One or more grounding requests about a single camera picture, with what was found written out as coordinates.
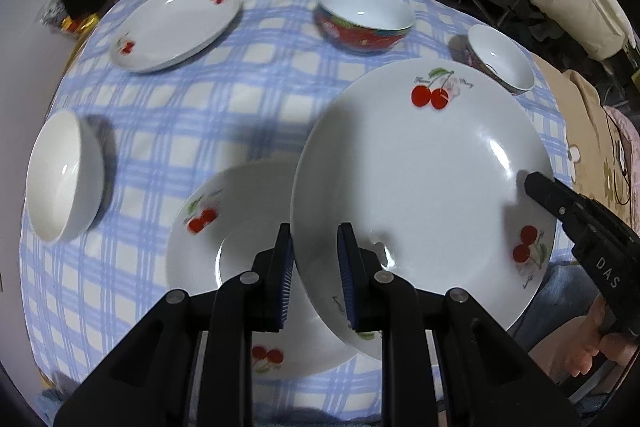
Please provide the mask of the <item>right hand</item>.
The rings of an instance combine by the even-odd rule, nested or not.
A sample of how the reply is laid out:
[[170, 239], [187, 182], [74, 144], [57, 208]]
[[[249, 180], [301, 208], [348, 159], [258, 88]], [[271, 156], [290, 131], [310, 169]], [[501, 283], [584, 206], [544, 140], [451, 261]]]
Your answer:
[[606, 303], [597, 295], [586, 315], [575, 317], [544, 337], [529, 351], [529, 356], [554, 381], [586, 375], [597, 355], [625, 366], [637, 349], [637, 341], [619, 333], [600, 332]]

